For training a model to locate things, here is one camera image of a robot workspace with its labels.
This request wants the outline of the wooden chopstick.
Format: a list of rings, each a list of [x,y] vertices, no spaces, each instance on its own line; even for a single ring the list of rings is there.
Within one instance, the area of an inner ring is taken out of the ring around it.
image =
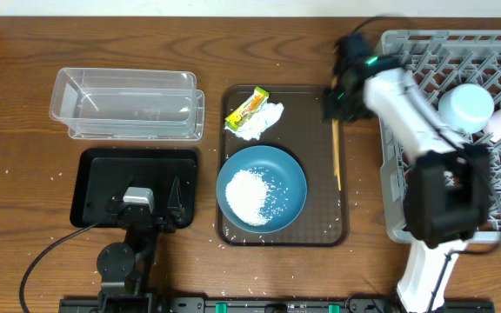
[[[332,120],[332,148],[333,148],[333,167],[334,177],[337,179],[337,188],[341,190],[341,172],[340,172],[340,155],[339,155],[339,121]]]
[[[339,121],[337,119],[333,119],[331,121],[334,176],[339,176],[339,130],[338,130],[338,125],[339,125]]]

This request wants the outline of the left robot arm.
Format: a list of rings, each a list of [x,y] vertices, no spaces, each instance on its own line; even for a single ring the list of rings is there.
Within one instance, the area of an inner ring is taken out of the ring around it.
[[[188,226],[180,181],[173,179],[167,204],[157,209],[152,189],[135,187],[134,178],[105,205],[110,219],[125,230],[122,242],[104,247],[97,257],[102,282],[96,313],[161,313],[170,310],[158,291],[148,288],[157,237]]]

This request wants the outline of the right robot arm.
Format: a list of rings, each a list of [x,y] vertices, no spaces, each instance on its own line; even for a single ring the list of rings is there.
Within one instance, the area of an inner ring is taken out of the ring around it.
[[[403,312],[436,312],[455,262],[491,207],[489,151],[454,133],[396,57],[376,55],[358,32],[341,37],[324,116],[354,122],[377,116],[412,167],[403,200],[411,249],[395,293]]]

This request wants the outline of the light blue bowl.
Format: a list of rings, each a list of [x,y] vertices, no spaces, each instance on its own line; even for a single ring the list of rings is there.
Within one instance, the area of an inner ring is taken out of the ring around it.
[[[468,134],[482,130],[493,112],[491,93],[473,83],[445,92],[438,102],[441,119],[454,130]]]

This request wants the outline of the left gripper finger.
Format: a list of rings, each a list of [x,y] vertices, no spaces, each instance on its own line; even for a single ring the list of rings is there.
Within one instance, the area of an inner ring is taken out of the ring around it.
[[[134,176],[133,175],[128,176],[125,183],[123,183],[119,187],[119,189],[113,194],[111,201],[113,203],[121,203],[123,201],[124,194],[126,193],[127,189],[133,184],[133,181],[134,181]]]
[[[185,208],[183,205],[180,180],[178,176],[175,176],[173,180],[167,208],[177,222],[185,221]]]

